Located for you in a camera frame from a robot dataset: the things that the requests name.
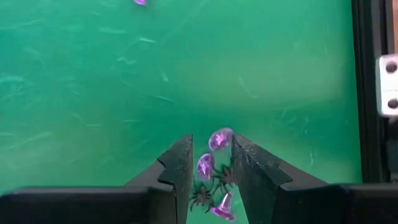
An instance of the purple object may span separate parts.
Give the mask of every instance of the purple object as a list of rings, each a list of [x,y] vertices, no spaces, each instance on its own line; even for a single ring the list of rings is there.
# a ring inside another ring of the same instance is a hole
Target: purple object
[[[146,0],[134,0],[134,2],[142,6],[146,6],[147,4]]]
[[[215,160],[214,156],[210,153],[204,153],[197,164],[198,177],[202,181],[209,181],[213,173]]]
[[[229,192],[223,198],[223,201],[220,205],[216,208],[211,208],[211,211],[218,217],[223,218],[227,221],[235,221],[235,216],[231,214],[231,199],[232,193]]]
[[[218,151],[229,146],[234,132],[231,128],[221,128],[214,132],[209,139],[209,148],[212,151]]]

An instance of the black metal frame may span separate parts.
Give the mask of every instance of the black metal frame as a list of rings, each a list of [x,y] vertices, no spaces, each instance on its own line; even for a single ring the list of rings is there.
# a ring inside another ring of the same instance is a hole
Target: black metal frame
[[[389,182],[386,120],[376,109],[376,59],[394,49],[392,1],[352,0],[363,182]]]

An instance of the scratched green surface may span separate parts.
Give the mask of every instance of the scratched green surface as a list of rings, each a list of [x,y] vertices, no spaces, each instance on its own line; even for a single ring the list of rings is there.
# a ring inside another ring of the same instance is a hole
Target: scratched green surface
[[[0,192],[122,185],[184,133],[198,159],[225,126],[360,182],[350,1],[147,2],[0,2]],[[224,222],[203,209],[188,223]]]

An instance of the green surface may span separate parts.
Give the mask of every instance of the green surface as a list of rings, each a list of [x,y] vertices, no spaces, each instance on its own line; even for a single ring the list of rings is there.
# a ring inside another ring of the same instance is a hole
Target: green surface
[[[360,182],[350,1],[147,1],[0,2],[1,192],[122,185],[184,133],[198,159],[225,126]],[[188,223],[224,222],[203,211]]]

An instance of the plastic spider toy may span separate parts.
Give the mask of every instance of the plastic spider toy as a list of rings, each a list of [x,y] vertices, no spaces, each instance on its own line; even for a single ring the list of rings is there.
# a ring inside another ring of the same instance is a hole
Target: plastic spider toy
[[[214,207],[214,200],[213,200],[213,194],[210,193],[210,190],[207,190],[205,185],[201,183],[199,187],[196,186],[195,184],[195,190],[193,191],[193,196],[190,198],[190,201],[192,200],[192,204],[190,207],[190,210],[192,212],[193,206],[196,204],[199,206],[201,204],[202,206],[208,205],[207,211],[205,213],[210,211],[211,207]]]
[[[218,184],[214,189],[213,193],[216,192],[217,189],[221,188],[221,193],[226,194],[229,192],[228,188],[226,187],[227,184],[232,188],[233,184],[235,184],[235,177],[232,175],[231,167],[225,164],[221,165],[221,171],[214,169],[215,175],[212,176],[218,179]]]

